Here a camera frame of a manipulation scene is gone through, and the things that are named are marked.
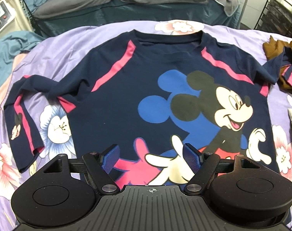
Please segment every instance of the silver bolt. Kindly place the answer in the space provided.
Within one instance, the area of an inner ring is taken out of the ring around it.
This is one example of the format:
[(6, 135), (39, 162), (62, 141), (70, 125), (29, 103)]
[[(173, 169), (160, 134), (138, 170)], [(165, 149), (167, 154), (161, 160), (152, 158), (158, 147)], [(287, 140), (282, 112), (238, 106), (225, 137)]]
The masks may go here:
[(187, 186), (187, 190), (191, 192), (198, 192), (202, 189), (202, 187), (198, 184), (190, 184)]
[(112, 185), (112, 184), (107, 184), (107, 185), (104, 185), (102, 187), (102, 190), (105, 191), (105, 192), (114, 192), (116, 191), (117, 187), (115, 185)]

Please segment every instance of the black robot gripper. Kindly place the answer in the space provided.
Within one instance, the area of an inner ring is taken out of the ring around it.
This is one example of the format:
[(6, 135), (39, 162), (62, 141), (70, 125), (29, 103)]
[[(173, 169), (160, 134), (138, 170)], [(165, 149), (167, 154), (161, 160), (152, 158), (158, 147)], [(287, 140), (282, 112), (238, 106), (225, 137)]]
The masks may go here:
[(248, 157), (220, 159), (186, 143), (183, 158), (195, 175), (183, 189), (120, 190), (109, 176), (119, 154), (112, 145), (78, 159), (56, 156), (14, 192), (16, 231), (289, 230), (292, 182)]

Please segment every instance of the crew neckline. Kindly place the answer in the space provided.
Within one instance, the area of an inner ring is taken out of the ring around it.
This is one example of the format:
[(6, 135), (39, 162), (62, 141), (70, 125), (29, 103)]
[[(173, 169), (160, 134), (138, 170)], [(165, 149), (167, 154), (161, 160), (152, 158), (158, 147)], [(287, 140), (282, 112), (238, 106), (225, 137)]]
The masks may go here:
[[(132, 30), (129, 32), (130, 39), (136, 46), (135, 53), (142, 55), (147, 59), (161, 59), (161, 60), (178, 60), (184, 58), (193, 58), (200, 54), (204, 49), (207, 43), (210, 40), (210, 35), (203, 32), (202, 30), (187, 34), (187, 35), (161, 35), (161, 34), (149, 34), (143, 33), (137, 30)], [(179, 51), (173, 53), (164, 53), (158, 54), (147, 49), (143, 46), (143, 42), (152, 42), (152, 43), (166, 43), (166, 44), (177, 44), (177, 43), (190, 43), (199, 41), (199, 45), (191, 49), (190, 51)]]

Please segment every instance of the white machine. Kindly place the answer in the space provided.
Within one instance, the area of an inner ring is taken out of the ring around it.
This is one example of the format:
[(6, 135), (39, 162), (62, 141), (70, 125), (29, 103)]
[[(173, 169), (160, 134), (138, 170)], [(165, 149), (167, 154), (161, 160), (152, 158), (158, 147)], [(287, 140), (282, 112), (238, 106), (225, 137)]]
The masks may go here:
[(33, 31), (20, 0), (0, 0), (0, 38), (20, 30)]

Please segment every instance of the black metal rack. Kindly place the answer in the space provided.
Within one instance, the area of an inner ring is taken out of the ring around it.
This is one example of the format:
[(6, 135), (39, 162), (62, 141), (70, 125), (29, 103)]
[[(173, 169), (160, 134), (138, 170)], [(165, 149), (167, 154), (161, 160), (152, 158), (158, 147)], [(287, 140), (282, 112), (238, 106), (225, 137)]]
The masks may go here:
[(287, 0), (267, 0), (254, 29), (292, 38), (292, 12), (281, 1), (292, 7)]

